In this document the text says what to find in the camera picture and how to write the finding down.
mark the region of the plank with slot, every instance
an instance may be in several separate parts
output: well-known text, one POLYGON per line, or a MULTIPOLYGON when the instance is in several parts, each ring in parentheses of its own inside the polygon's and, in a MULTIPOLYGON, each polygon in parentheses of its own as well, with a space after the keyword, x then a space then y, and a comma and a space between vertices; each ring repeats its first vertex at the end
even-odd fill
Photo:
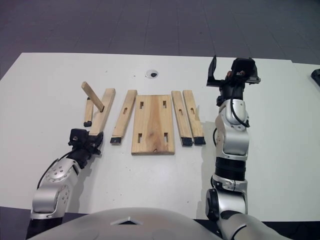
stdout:
POLYGON ((131 154, 175 154, 170 95, 138 95, 131 154))
POLYGON ((192 134, 189 127, 187 112, 180 91, 172 91, 172 103, 175 112, 176 124, 182 146, 192 146, 192 134))
POLYGON ((197 113, 196 102, 192 90, 183 90, 182 91, 184 103, 186 107, 186 112, 188 114, 191 132, 195 145, 204 145, 206 144, 204 131, 197 113))
POLYGON ((132 110, 134 108, 137 94, 138 94, 137 90, 128 90, 128 92, 126 93, 120 115, 116 121, 114 130, 112 133, 112 137, 110 140, 111 144, 121 143, 122 138, 125 135, 132 110))
POLYGON ((96 136, 104 130, 115 95, 116 90, 114 88, 107 88, 105 90, 101 100, 104 105, 104 109, 102 112, 98 110, 95 114, 89 135, 96 136))

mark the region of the wooden plank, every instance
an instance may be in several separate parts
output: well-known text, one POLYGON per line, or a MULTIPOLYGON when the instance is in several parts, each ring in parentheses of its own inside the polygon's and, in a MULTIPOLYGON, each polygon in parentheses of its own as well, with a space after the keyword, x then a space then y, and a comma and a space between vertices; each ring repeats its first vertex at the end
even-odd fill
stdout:
POLYGON ((90 87, 90 85, 84 81, 81 85, 81 88, 83 89, 83 91, 87 94, 87 96, 91 99, 91 101, 93 102, 93 104, 99 109, 100 112, 102 112, 104 110, 104 104, 100 101, 100 99, 97 97, 97 95, 95 94, 95 92, 92 90, 92 88, 90 87))
POLYGON ((84 113, 84 123, 83 126, 91 127, 92 125, 92 115, 94 114, 94 103, 91 101, 90 97, 86 99, 85 113, 84 113))
POLYGON ((138 95, 131 154, 175 154, 170 95, 138 95))
POLYGON ((172 91, 172 103, 175 112, 176 124, 182 146, 192 146, 192 134, 189 128, 187 112, 180 91, 172 91))
POLYGON ((125 136, 125 132, 130 120, 132 109, 134 108, 137 94, 137 90, 128 90, 128 92, 126 93, 120 115, 118 117, 118 120, 116 121, 112 133, 112 137, 110 140, 111 144, 120 144, 122 138, 125 136))
POLYGON ((96 136, 104 130, 115 95, 116 90, 114 88, 107 88, 105 90, 101 100, 104 105, 104 109, 102 112, 98 111, 96 113, 89 135, 96 136))
POLYGON ((191 132, 195 145, 206 144, 204 131, 197 113, 196 102, 191 90, 183 90, 184 103, 188 114, 191 132))

